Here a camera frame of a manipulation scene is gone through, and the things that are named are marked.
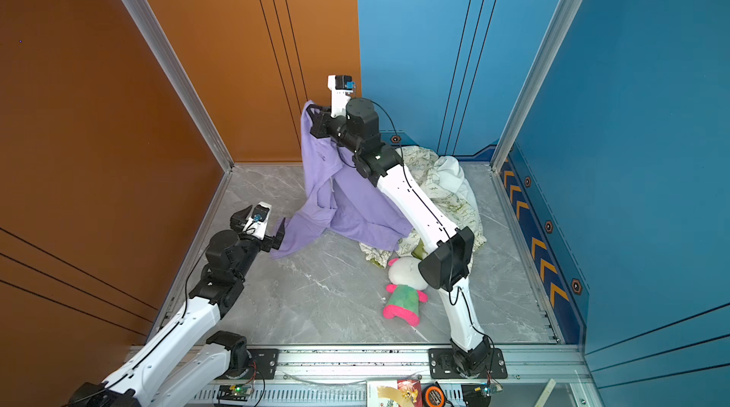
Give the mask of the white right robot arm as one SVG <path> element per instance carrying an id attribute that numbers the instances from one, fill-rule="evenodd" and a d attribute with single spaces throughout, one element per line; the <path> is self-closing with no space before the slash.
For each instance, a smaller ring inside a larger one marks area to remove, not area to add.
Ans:
<path id="1" fill-rule="evenodd" d="M 416 184 L 402 155 L 380 134 L 376 103 L 345 99 L 343 108 L 310 106 L 311 135 L 329 138 L 353 154 L 355 170 L 393 203 L 416 230 L 427 256 L 418 276 L 437 290 L 451 328 L 455 370 L 465 378 L 485 378 L 492 370 L 494 342 L 479 325 L 470 291 L 475 236 L 458 228 Z"/>

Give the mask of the green circuit board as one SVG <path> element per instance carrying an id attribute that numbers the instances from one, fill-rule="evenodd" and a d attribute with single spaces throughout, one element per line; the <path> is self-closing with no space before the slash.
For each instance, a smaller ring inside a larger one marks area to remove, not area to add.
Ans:
<path id="1" fill-rule="evenodd" d="M 220 385 L 216 400 L 223 401 L 248 401 L 255 393 L 251 385 L 230 384 Z"/>
<path id="2" fill-rule="evenodd" d="M 488 380 L 480 384 L 475 391 L 478 391 L 482 397 L 493 397 L 503 391 L 503 386 L 497 380 Z"/>

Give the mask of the green circuit board left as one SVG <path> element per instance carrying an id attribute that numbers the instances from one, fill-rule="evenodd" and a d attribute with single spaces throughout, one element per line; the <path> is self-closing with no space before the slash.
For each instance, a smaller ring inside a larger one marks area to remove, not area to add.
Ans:
<path id="1" fill-rule="evenodd" d="M 255 393 L 251 385 L 230 384 L 220 385 L 216 400 L 223 401 L 248 401 Z"/>

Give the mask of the colourful card packet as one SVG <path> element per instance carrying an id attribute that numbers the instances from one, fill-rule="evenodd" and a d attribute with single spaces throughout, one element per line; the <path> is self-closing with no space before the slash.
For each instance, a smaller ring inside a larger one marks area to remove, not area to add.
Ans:
<path id="1" fill-rule="evenodd" d="M 367 407 L 421 407 L 419 380 L 374 380 L 367 383 Z"/>

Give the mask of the aluminium corner post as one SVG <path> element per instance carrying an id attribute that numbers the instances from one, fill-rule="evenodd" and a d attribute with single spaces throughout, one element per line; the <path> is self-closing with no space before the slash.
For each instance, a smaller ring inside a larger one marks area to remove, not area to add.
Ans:
<path id="1" fill-rule="evenodd" d="M 494 173 L 499 173 L 506 162 L 582 3 L 583 0 L 558 0 L 492 156 L 490 165 Z"/>
<path id="2" fill-rule="evenodd" d="M 148 0 L 121 0 L 167 80 L 225 173 L 234 160 Z"/>

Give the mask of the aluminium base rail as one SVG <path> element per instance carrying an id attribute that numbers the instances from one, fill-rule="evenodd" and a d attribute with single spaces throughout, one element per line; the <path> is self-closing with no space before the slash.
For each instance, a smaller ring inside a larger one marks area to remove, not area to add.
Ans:
<path id="1" fill-rule="evenodd" d="M 284 345 L 273 380 L 297 380 L 309 384 L 329 384 L 335 380 L 358 384 L 368 380 L 410 378 L 433 380 L 427 351 L 450 348 L 436 344 L 363 345 Z M 507 344 L 503 352 L 509 378 L 506 383 L 547 383 L 570 385 L 576 403 L 599 406 L 598 390 L 578 348 L 557 344 Z M 459 383 L 487 382 L 472 378 L 451 378 Z"/>

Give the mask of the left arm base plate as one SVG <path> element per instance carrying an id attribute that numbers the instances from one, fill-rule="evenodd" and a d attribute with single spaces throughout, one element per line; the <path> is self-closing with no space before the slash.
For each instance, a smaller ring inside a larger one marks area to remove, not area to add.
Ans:
<path id="1" fill-rule="evenodd" d="M 277 348 L 247 348 L 231 353 L 228 370 L 222 375 L 224 380 L 252 380 L 263 378 L 273 380 L 279 362 Z"/>

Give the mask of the green circuit board right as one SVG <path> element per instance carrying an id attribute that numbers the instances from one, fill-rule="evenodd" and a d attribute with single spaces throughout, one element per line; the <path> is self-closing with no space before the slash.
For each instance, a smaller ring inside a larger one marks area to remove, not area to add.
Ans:
<path id="1" fill-rule="evenodd" d="M 503 391 L 503 386 L 497 380 L 488 380 L 480 384 L 475 391 L 478 391 L 482 397 L 493 397 Z"/>

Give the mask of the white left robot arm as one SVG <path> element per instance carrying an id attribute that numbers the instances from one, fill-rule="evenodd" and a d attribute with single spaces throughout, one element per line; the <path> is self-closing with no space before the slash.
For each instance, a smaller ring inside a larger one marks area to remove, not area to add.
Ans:
<path id="1" fill-rule="evenodd" d="M 281 246 L 284 226 L 266 232 L 270 211 L 260 202 L 234 213 L 209 240 L 199 282 L 174 317 L 101 383 L 79 387 L 68 405 L 184 406 L 220 376 L 258 378 L 247 339 L 215 327 L 243 293 L 257 256 Z"/>

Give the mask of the purple cloth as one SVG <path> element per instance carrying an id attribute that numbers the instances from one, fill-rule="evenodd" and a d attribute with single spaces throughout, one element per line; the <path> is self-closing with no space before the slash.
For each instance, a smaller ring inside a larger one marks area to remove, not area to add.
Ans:
<path id="1" fill-rule="evenodd" d="M 290 256 L 313 244 L 326 230 L 373 247 L 394 251 L 414 229 L 402 212 L 376 187 L 342 161 L 346 150 L 329 138 L 315 138 L 307 111 L 300 117 L 302 167 L 306 200 L 286 221 L 281 247 L 273 259 Z"/>

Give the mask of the white green floral cloth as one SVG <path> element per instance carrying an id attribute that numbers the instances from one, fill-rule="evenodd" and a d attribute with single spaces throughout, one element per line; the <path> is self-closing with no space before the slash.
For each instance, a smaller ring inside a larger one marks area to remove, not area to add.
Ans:
<path id="1" fill-rule="evenodd" d="M 487 239 L 475 194 L 459 162 L 452 156 L 438 156 L 433 150 L 418 146 L 403 147 L 399 151 L 414 180 L 433 203 L 458 228 L 469 228 L 473 232 L 473 252 L 481 249 Z M 359 244 L 359 248 L 367 261 L 381 268 L 386 268 L 395 256 L 413 256 L 418 260 L 427 256 L 415 230 L 398 239 L 395 250 L 375 249 L 363 243 Z"/>

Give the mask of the orange black tape measure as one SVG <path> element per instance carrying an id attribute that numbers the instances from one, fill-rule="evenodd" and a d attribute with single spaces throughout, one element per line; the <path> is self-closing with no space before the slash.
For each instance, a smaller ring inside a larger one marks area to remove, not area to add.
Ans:
<path id="1" fill-rule="evenodd" d="M 445 407 L 447 398 L 443 389 L 434 383 L 422 390 L 422 403 L 424 407 Z"/>

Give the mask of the aluminium corner post right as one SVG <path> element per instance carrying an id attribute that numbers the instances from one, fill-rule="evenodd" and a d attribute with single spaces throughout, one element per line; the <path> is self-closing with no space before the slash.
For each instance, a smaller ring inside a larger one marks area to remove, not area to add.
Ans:
<path id="1" fill-rule="evenodd" d="M 583 0 L 558 0 L 492 156 L 490 165 L 494 173 L 499 173 L 506 162 L 582 3 Z"/>

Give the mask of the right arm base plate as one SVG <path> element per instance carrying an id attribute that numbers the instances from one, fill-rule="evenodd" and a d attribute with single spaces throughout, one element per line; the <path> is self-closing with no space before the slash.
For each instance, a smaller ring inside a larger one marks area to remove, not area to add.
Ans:
<path id="1" fill-rule="evenodd" d="M 484 368 L 477 375 L 471 376 L 465 376 L 457 370 L 454 352 L 450 348 L 430 348 L 427 355 L 433 380 L 450 380 L 451 378 L 507 380 L 509 378 L 507 363 L 500 348 L 490 350 Z"/>

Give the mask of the green cloth with symbols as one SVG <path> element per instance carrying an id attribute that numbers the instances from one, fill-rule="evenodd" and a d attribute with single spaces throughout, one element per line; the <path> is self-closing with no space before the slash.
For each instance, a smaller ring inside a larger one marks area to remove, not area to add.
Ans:
<path id="1" fill-rule="evenodd" d="M 418 260 L 423 260 L 429 255 L 429 252 L 427 251 L 422 240 L 418 241 L 418 244 L 412 250 L 411 255 Z"/>

